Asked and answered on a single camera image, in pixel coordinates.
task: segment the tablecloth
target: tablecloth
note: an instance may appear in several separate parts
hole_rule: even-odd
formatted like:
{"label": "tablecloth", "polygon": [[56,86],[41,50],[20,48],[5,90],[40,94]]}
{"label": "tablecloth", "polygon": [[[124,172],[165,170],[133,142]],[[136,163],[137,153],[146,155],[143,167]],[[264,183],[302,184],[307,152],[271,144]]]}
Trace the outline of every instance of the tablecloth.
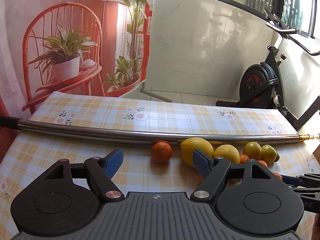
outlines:
{"label": "tablecloth", "polygon": [[[200,134],[293,134],[294,128],[277,110],[196,106],[125,98],[69,95],[53,92],[31,120],[121,130]],[[167,164],[151,161],[150,147],[97,143],[22,131],[0,164],[0,239],[11,239],[17,228],[10,215],[12,199],[44,170],[61,158],[71,163],[92,156],[104,157],[121,147],[124,162],[113,182],[128,191],[186,191],[200,183],[197,171],[181,161],[179,148]],[[280,160],[272,172],[296,176],[320,172],[305,143],[275,146]],[[85,186],[82,179],[74,179]],[[305,212],[297,229],[301,239],[310,239],[314,214]]]}

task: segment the citrus fruit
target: citrus fruit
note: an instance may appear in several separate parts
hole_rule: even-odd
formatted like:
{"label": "citrus fruit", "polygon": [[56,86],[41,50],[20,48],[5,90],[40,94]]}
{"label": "citrus fruit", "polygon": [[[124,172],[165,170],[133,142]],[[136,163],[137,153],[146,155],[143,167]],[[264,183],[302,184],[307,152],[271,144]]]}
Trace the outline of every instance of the citrus fruit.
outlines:
{"label": "citrus fruit", "polygon": [[165,163],[172,157],[171,146],[165,142],[158,142],[151,149],[151,158],[157,163]]}
{"label": "citrus fruit", "polygon": [[277,153],[277,156],[276,156],[276,159],[274,160],[274,163],[276,163],[277,161],[279,161],[279,159],[280,159],[280,155],[279,155],[279,153]]}
{"label": "citrus fruit", "polygon": [[282,176],[281,176],[279,173],[274,172],[273,174],[274,174],[276,177],[278,177],[279,179],[281,179],[281,180],[282,180]]}
{"label": "citrus fruit", "polygon": [[240,154],[240,163],[241,164],[246,164],[247,160],[249,160],[249,157],[247,155]]}
{"label": "citrus fruit", "polygon": [[266,164],[266,162],[265,162],[265,161],[260,160],[260,161],[258,161],[258,162],[260,162],[263,166],[265,166],[266,168],[268,168],[268,165]]}
{"label": "citrus fruit", "polygon": [[181,158],[186,164],[193,168],[195,166],[193,165],[192,154],[195,149],[202,150],[211,158],[213,156],[213,147],[208,141],[198,137],[193,137],[184,140],[180,144]]}
{"label": "citrus fruit", "polygon": [[261,147],[256,142],[247,143],[242,150],[242,154],[258,161],[261,158]]}
{"label": "citrus fruit", "polygon": [[237,150],[236,147],[230,144],[219,146],[213,153],[213,157],[217,157],[217,156],[224,157],[229,161],[231,161],[231,163],[240,163],[239,151]]}
{"label": "citrus fruit", "polygon": [[276,150],[270,145],[264,145],[261,147],[261,160],[265,161],[266,164],[270,165],[275,161],[277,157]]}

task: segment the white flower pot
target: white flower pot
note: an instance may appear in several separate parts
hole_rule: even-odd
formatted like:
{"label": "white flower pot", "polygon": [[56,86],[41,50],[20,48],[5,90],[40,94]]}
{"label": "white flower pot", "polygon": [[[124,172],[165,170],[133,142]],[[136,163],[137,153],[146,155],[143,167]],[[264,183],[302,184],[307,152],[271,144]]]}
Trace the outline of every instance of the white flower pot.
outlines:
{"label": "white flower pot", "polygon": [[76,57],[72,60],[57,65],[52,65],[52,70],[57,78],[57,81],[61,82],[79,75],[79,64],[80,57]]}

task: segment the wall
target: wall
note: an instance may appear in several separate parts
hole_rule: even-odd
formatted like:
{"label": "wall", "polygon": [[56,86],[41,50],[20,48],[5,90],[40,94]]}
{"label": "wall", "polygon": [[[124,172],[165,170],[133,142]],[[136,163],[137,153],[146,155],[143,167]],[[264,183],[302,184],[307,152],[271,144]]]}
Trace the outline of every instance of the wall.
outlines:
{"label": "wall", "polygon": [[[311,38],[298,34],[293,37],[311,51],[320,50],[320,43]],[[290,40],[283,40],[278,48],[278,56],[280,53],[287,56],[280,65],[285,105],[295,116],[300,117],[320,95],[320,56],[310,56]],[[300,132],[319,133],[319,113],[316,113]]]}
{"label": "wall", "polygon": [[272,33],[217,0],[154,0],[146,89],[238,99],[242,74],[264,61]]}

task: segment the lemon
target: lemon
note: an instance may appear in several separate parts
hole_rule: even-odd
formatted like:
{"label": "lemon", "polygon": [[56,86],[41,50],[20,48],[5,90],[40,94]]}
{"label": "lemon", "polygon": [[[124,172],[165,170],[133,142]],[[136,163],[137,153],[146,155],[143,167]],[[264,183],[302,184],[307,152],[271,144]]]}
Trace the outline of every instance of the lemon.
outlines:
{"label": "lemon", "polygon": [[277,152],[272,146],[264,145],[261,147],[261,160],[265,161],[267,165],[273,163],[276,157]]}
{"label": "lemon", "polygon": [[207,155],[209,155],[210,157],[213,156],[213,147],[208,141],[198,137],[193,137],[184,140],[180,144],[181,158],[186,164],[193,168],[195,166],[193,165],[192,154],[195,149],[202,150],[203,152],[207,153]]}
{"label": "lemon", "polygon": [[239,151],[236,147],[225,144],[219,146],[213,153],[213,157],[221,156],[231,161],[231,163],[240,163]]}
{"label": "lemon", "polygon": [[259,143],[256,142],[247,143],[242,150],[242,154],[258,161],[261,158],[261,147]]}

